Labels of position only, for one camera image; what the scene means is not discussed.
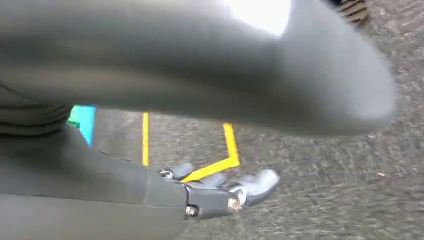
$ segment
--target yellow painted marking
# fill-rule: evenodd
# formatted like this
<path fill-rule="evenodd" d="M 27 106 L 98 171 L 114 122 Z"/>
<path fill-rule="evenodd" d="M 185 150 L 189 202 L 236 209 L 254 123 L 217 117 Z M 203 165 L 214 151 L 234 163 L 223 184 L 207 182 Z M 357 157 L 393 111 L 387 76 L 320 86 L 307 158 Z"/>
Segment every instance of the yellow painted marking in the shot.
<path fill-rule="evenodd" d="M 149 166 L 149 114 L 143 113 L 143 165 Z"/>
<path fill-rule="evenodd" d="M 203 179 L 207 176 L 240 166 L 239 153 L 237 150 L 236 137 L 233 126 L 229 123 L 223 125 L 228 158 L 215 162 L 209 166 L 192 172 L 183 182 L 191 182 Z M 143 113 L 143 165 L 149 166 L 149 114 Z"/>
<path fill-rule="evenodd" d="M 228 158 L 192 172 L 188 177 L 183 180 L 184 183 L 197 181 L 207 176 L 222 172 L 224 170 L 240 166 L 236 137 L 234 136 L 234 129 L 231 124 L 224 124 L 224 134 L 226 147 L 228 149 Z"/>
<path fill-rule="evenodd" d="M 233 126 L 229 123 L 224 124 L 224 134 L 226 147 L 228 149 L 228 157 L 233 159 L 236 166 L 240 165 L 239 152 L 237 151 L 236 137 L 234 135 Z"/>

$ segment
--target robotic finger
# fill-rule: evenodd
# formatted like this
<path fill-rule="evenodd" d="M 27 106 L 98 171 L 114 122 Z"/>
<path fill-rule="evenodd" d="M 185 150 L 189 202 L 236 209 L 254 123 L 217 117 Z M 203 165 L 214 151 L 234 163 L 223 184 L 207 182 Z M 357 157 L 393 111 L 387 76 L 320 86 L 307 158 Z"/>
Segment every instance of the robotic finger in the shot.
<path fill-rule="evenodd" d="M 216 173 L 199 181 L 181 182 L 194 171 L 190 163 L 164 168 L 158 173 L 187 191 L 185 214 L 190 218 L 205 220 L 233 215 L 241 210 L 265 201 L 276 189 L 280 177 L 271 169 L 261 170 L 255 176 L 245 176 L 225 186 L 226 177 Z"/>

